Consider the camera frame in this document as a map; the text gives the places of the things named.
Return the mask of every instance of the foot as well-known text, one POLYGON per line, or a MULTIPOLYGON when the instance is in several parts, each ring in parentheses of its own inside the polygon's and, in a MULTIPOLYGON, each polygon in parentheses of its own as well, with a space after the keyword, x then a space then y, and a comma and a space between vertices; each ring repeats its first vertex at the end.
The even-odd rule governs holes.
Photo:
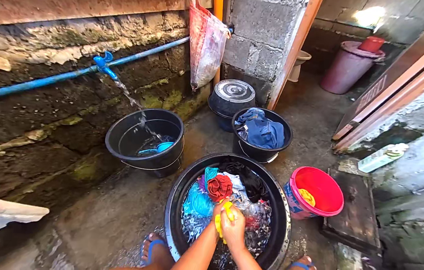
POLYGON ((304 269, 302 266, 297 265, 297 266, 291 266, 289 268, 290 270, 317 270, 317 268, 312 265, 312 260, 307 255, 304 255, 302 258, 298 259, 296 262, 307 266, 307 268, 304 269))
POLYGON ((170 270, 175 263, 168 246, 157 244, 152 248, 152 253, 149 254, 150 243, 154 240, 163 240, 158 234, 150 234, 148 239, 144 241, 144 251, 142 260, 148 261, 151 258, 152 264, 157 264, 162 270, 170 270))

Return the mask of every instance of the plastic bottle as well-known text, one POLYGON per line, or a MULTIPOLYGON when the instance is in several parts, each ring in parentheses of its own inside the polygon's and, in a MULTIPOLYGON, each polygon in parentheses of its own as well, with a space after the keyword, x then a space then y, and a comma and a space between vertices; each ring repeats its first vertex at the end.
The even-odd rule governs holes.
POLYGON ((370 156, 358 162, 358 168, 361 172, 368 173, 377 168, 389 164, 392 161, 404 155, 409 148, 407 144, 389 144, 370 156))

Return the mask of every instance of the blue plastic scoop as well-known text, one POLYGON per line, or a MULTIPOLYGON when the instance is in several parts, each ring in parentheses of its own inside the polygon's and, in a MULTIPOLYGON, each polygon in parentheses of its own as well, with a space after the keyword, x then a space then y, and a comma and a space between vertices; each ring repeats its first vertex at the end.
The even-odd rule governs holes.
POLYGON ((168 143, 161 143, 159 145, 157 145, 156 149, 147 149, 147 150, 142 150, 139 151, 139 154, 152 154, 152 153, 160 153, 165 151, 167 148, 169 148, 171 145, 173 144, 173 142, 168 142, 168 143))

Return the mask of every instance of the plastic bag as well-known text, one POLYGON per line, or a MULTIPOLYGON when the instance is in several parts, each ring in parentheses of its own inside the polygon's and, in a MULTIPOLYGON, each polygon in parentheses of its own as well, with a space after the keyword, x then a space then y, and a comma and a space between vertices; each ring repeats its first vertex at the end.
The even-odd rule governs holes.
POLYGON ((192 90, 212 80, 222 62, 230 31, 195 0, 190 1, 190 85, 192 90))

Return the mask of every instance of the red bucket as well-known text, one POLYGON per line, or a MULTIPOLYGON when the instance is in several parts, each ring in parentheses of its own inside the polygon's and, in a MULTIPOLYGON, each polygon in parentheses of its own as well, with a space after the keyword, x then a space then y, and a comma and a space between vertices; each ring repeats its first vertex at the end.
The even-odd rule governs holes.
POLYGON ((330 175, 314 167, 295 169, 290 182, 285 184, 284 191, 290 216, 296 220, 335 216, 343 208, 343 194, 339 185, 330 175), (314 197, 315 206, 311 206, 302 198, 299 189, 305 189, 314 197))

